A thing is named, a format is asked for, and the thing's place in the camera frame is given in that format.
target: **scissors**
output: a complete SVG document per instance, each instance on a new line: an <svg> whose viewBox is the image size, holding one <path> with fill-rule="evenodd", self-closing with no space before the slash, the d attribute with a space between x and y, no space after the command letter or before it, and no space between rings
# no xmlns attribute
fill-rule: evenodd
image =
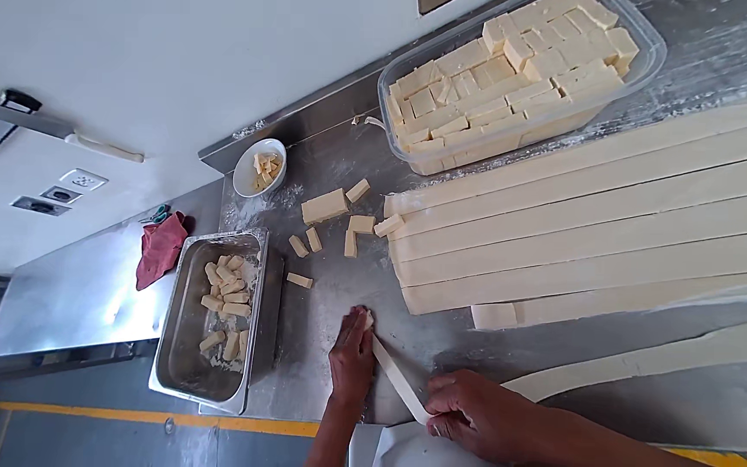
<svg viewBox="0 0 747 467"><path fill-rule="evenodd" d="M141 218L138 222L140 224L160 224L169 217L169 209L169 205L160 205L158 206L158 210L152 214L152 217Z"/></svg>

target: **person's left hand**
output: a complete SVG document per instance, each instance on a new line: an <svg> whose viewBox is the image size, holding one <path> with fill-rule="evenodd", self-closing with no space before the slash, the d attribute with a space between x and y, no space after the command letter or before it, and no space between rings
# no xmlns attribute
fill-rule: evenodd
<svg viewBox="0 0 747 467"><path fill-rule="evenodd" d="M333 378L331 397L343 404L361 406L374 379L372 329L365 329L368 310L358 305L342 318L336 345L328 355Z"/></svg>

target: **clear plastic container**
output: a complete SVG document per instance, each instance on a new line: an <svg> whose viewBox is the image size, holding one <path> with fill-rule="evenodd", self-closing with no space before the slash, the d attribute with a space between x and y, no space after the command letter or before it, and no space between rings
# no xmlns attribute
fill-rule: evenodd
<svg viewBox="0 0 747 467"><path fill-rule="evenodd" d="M388 106L385 104L389 94L389 86L395 83L398 78L409 74L414 68L420 67L430 60L441 58L446 53L481 37L484 22L528 3L527 0L508 0L402 54L393 59L383 69L382 74L379 75L379 107L383 112L383 121L391 152L400 159L407 161L412 170L420 175L436 174L443 170L503 154L517 147L576 130L586 125L610 102L645 87L659 72L667 57L667 46L664 39L629 0L598 1L618 15L616 26L626 28L639 48L638 55L630 63L628 74L622 77L625 86L621 86L611 93L574 101L571 105L558 107L553 112L541 115L539 118L521 122L518 125L487 134L479 139L447 146L441 150L430 150L416 154L403 150L397 142ZM509 147L507 141L518 137L520 137L520 143L515 147Z"/></svg>

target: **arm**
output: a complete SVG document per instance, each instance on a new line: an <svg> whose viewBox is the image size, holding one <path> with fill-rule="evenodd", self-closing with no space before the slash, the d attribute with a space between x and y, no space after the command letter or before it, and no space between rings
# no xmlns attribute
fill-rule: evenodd
<svg viewBox="0 0 747 467"><path fill-rule="evenodd" d="M333 392L327 401L306 467L343 467L345 454L362 417L365 395L374 378L373 331L365 328L367 310L353 307L342 318L336 345L330 351Z"/></svg>
<svg viewBox="0 0 747 467"><path fill-rule="evenodd" d="M539 406L473 371L431 378L428 390L426 409L434 416L428 432L457 441L486 461L563 467L702 465L572 412Z"/></svg>

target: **hand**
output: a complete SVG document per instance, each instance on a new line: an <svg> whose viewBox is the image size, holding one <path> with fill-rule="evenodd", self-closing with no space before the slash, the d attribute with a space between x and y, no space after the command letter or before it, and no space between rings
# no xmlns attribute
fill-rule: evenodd
<svg viewBox="0 0 747 467"><path fill-rule="evenodd" d="M333 378L332 398L361 408L374 379L374 332L365 329L368 309L358 305L342 318L336 345L328 355Z"/></svg>
<svg viewBox="0 0 747 467"><path fill-rule="evenodd" d="M444 436L496 464L563 464L563 440L580 416L538 406L469 370L433 377L426 410L431 436Z"/></svg>

